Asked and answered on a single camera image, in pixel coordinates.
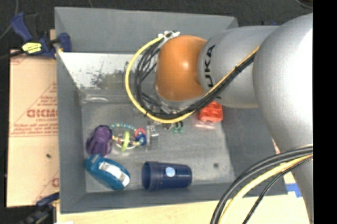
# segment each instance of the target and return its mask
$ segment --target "red object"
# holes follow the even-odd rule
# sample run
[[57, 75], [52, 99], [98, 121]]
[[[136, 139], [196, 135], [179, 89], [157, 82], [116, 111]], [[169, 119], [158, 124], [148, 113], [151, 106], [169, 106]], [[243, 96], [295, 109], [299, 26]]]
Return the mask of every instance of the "red object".
[[223, 119], [222, 106], [217, 102], [213, 101], [205, 108], [200, 110], [198, 113], [198, 118], [202, 122], [211, 121], [211, 122], [221, 122]]

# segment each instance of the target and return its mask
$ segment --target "yellow cable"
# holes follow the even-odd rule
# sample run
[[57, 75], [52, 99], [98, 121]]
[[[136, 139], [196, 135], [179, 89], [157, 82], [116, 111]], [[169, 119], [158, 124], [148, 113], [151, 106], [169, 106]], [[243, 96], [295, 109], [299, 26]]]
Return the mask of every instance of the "yellow cable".
[[[137, 100], [133, 97], [133, 94], [131, 92], [131, 89], [130, 89], [130, 85], [129, 85], [129, 79], [130, 79], [130, 72], [131, 72], [131, 68], [134, 64], [134, 62], [136, 61], [136, 59], [138, 58], [138, 56], [140, 56], [140, 54], [142, 52], [144, 52], [147, 48], [149, 48], [150, 46], [152, 46], [153, 44], [157, 43], [158, 41], [162, 40], [164, 38], [165, 35], [163, 36], [160, 36], [158, 38], [155, 38], [154, 40], [151, 40], [150, 42], [146, 43], [143, 47], [141, 47], [135, 54], [134, 56], [131, 58], [127, 68], [126, 68], [126, 71], [125, 71], [125, 89], [126, 89], [126, 92], [127, 92], [127, 95], [128, 97], [130, 98], [131, 102], [135, 105], [135, 107], [143, 114], [145, 114], [147, 117], [149, 117], [150, 119], [154, 120], [154, 121], [157, 121], [157, 122], [160, 122], [160, 123], [165, 123], [165, 124], [171, 124], [171, 123], [176, 123], [176, 122], [179, 122], [179, 121], [182, 121], [184, 119], [186, 119], [187, 117], [189, 117], [191, 114], [193, 114], [195, 112], [192, 111], [192, 112], [189, 112], [189, 113], [186, 113], [184, 115], [181, 115], [177, 118], [174, 118], [174, 119], [162, 119], [162, 118], [158, 118], [158, 117], [155, 117], [153, 116], [152, 114], [149, 114], [138, 102]], [[241, 62], [238, 64], [240, 65], [243, 61], [245, 61], [248, 57], [250, 57], [253, 53], [255, 53], [258, 49], [259, 49], [260, 46], [258, 46], [257, 48], [255, 48], [249, 55], [246, 56], [245, 59], [241, 60]], [[229, 75], [231, 75], [233, 72], [235, 71], [235, 68], [232, 68], [231, 71], [228, 72], [228, 74], [222, 78], [220, 81], [218, 81], [216, 83], [215, 86], [213, 86], [204, 96], [206, 97], [208, 94], [210, 94], [213, 90], [215, 90]]]
[[304, 157], [300, 157], [297, 159], [294, 159], [292, 161], [288, 161], [286, 163], [280, 164], [279, 166], [267, 171], [266, 173], [260, 175], [259, 177], [257, 177], [256, 179], [252, 180], [250, 183], [248, 183], [247, 185], [245, 185], [234, 197], [232, 200], [230, 200], [224, 207], [221, 216], [219, 218], [219, 223], [224, 224], [226, 218], [228, 217], [229, 211], [230, 209], [235, 205], [235, 203], [243, 198], [251, 189], [253, 189], [254, 187], [256, 187], [258, 184], [260, 184], [261, 182], [267, 180], [268, 178], [296, 165], [297, 163], [299, 163], [302, 160], [308, 159], [310, 157], [312, 157], [313, 154], [309, 154], [306, 155]]

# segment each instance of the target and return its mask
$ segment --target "white label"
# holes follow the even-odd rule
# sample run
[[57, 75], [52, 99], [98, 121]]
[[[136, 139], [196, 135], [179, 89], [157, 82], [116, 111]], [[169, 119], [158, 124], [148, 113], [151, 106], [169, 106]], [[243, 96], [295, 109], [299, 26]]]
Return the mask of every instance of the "white label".
[[172, 167], [167, 167], [165, 171], [166, 171], [166, 175], [168, 177], [174, 177], [175, 176], [175, 170]]

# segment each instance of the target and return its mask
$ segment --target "blue tape dispenser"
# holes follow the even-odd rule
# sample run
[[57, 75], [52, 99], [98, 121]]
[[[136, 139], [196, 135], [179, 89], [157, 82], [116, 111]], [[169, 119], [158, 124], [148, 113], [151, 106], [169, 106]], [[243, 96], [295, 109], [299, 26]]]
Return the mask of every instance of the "blue tape dispenser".
[[122, 190], [130, 183], [130, 174], [122, 165], [100, 154], [88, 157], [85, 168], [95, 179], [114, 190]]

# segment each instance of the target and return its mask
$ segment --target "green object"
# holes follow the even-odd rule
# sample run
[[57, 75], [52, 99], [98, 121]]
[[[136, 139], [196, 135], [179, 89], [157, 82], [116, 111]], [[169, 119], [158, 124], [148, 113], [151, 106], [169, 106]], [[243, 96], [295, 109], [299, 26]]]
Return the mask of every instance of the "green object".
[[128, 142], [130, 142], [130, 132], [128, 131], [125, 131], [124, 132], [124, 142], [123, 142], [123, 145], [122, 145], [122, 148], [121, 148], [121, 151], [124, 152], [128, 146]]

